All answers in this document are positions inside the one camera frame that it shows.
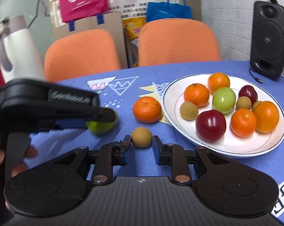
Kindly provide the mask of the brown longan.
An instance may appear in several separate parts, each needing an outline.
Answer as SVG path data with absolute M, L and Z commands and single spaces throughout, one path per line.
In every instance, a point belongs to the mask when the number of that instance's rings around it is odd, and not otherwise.
M 256 108 L 261 102 L 262 102 L 262 101 L 256 101 L 256 102 L 254 102 L 253 105 L 252 105 L 252 111 L 254 111 L 255 108 Z
M 237 103 L 236 103 L 236 110 L 239 109 L 248 109 L 250 110 L 252 107 L 251 100 L 247 96 L 241 96 L 238 98 Z
M 152 133 L 145 127 L 137 127 L 131 133 L 131 139 L 134 146 L 147 148 L 152 143 Z
M 194 120 L 199 114 L 197 106 L 191 102 L 184 102 L 180 106 L 180 116 L 185 120 Z

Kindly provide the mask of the mandarin with stem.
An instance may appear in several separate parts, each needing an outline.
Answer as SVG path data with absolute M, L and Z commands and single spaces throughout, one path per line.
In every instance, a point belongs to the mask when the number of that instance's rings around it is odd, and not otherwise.
M 204 107 L 209 101 L 209 97 L 209 90 L 200 83 L 191 84 L 184 91 L 184 100 L 193 103 L 198 108 Z

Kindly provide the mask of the large green apple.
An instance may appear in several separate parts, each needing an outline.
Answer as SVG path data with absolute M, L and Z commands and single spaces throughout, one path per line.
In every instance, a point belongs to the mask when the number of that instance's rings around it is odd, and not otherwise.
M 235 107 L 236 95 L 229 87 L 219 88 L 212 97 L 212 107 L 223 114 L 230 113 Z

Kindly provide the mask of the smooth orange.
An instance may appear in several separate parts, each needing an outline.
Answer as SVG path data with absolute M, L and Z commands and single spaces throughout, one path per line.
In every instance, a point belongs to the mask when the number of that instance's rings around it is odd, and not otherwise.
M 213 73 L 208 78 L 207 83 L 208 89 L 212 94 L 222 87 L 230 87 L 230 79 L 224 73 Z

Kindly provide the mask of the dark red plum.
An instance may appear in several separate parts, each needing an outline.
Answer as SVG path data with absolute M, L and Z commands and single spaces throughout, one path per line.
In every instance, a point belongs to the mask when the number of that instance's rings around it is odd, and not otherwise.
M 258 100 L 258 95 L 255 89 L 250 85 L 243 86 L 239 91 L 239 97 L 246 96 L 251 100 L 251 104 L 254 104 Z

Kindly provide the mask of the large orange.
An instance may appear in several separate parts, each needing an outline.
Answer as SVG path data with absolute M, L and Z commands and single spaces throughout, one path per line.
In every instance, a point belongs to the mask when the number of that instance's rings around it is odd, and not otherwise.
M 256 116 L 256 131 L 266 134 L 273 131 L 279 122 L 279 111 L 276 105 L 270 101 L 259 103 L 253 110 Z

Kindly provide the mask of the small green apple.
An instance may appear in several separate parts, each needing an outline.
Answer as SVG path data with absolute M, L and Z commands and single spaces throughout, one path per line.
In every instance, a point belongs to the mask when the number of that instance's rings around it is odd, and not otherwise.
M 114 122 L 101 122 L 101 121 L 87 121 L 86 126 L 87 128 L 96 135 L 101 135 L 109 132 L 113 129 L 118 122 L 118 114 L 114 110 L 115 113 L 115 121 Z

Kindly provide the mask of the white thermos jug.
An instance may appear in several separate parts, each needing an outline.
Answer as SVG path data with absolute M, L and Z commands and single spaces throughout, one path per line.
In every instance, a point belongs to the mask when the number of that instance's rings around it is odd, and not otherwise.
M 14 79 L 45 81 L 44 66 L 24 16 L 0 22 L 0 69 L 7 83 Z

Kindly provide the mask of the white plate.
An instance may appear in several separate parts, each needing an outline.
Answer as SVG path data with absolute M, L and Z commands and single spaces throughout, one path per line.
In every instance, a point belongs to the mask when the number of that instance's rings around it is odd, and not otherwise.
M 218 153 L 237 158 L 263 155 L 272 151 L 281 144 L 284 139 L 284 111 L 281 105 L 263 88 L 236 76 L 229 76 L 230 88 L 233 90 L 235 95 L 238 96 L 239 91 L 243 86 L 252 86 L 257 92 L 258 99 L 260 101 L 270 101 L 276 105 L 279 111 L 278 125 L 273 131 L 267 134 L 262 134 L 256 131 L 247 138 L 240 138 L 233 134 L 230 128 L 230 119 L 234 113 L 234 110 L 232 110 L 230 113 L 225 115 L 227 127 L 224 136 L 213 143 L 202 140 L 196 133 L 196 121 L 185 120 L 180 116 L 180 106 L 184 103 L 184 91 L 187 86 L 192 83 L 200 83 L 207 86 L 209 76 L 209 74 L 184 76 L 171 82 L 163 91 L 161 106 L 164 111 L 164 115 L 170 124 L 180 134 L 182 134 L 184 138 L 196 146 L 205 146 Z

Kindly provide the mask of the left orange chair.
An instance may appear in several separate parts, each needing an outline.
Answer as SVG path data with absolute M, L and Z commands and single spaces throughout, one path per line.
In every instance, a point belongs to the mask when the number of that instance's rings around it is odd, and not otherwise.
M 122 69 L 111 34 L 102 29 L 75 33 L 47 50 L 44 73 L 48 82 Z

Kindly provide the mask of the orange chair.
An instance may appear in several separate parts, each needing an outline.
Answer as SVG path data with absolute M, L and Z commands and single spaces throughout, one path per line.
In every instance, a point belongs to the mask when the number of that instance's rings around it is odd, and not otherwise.
M 201 21 L 182 18 L 146 23 L 139 33 L 139 66 L 220 61 L 216 36 Z
M 47 50 L 44 73 L 48 82 L 122 69 L 111 34 L 102 29 L 75 33 Z

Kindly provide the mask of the brown paper bag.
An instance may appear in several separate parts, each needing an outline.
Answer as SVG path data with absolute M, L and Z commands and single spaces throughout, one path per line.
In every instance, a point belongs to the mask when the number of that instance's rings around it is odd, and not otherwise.
M 126 53 L 124 26 L 120 12 L 109 12 L 78 19 L 76 21 L 71 21 L 68 24 L 55 27 L 53 31 L 55 40 L 58 40 L 71 34 L 93 29 L 106 30 L 111 34 L 115 42 L 121 68 L 129 68 Z

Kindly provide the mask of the right orange chair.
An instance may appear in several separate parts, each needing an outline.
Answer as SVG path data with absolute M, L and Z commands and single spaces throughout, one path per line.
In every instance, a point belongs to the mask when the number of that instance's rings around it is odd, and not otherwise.
M 139 66 L 220 61 L 216 36 L 201 21 L 182 18 L 146 23 L 139 33 Z

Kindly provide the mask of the blue shopping bag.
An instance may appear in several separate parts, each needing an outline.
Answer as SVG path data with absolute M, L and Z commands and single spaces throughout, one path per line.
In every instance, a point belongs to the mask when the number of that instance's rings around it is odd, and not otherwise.
M 192 9 L 186 5 L 186 0 L 181 0 L 182 5 L 179 3 L 167 2 L 148 2 L 146 12 L 146 22 L 156 21 L 166 18 L 183 18 L 192 19 Z

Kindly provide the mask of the black speaker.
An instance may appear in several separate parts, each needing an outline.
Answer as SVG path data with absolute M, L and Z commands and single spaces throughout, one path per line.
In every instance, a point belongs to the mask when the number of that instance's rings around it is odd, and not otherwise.
M 284 6 L 277 0 L 254 3 L 250 67 L 271 80 L 284 69 Z

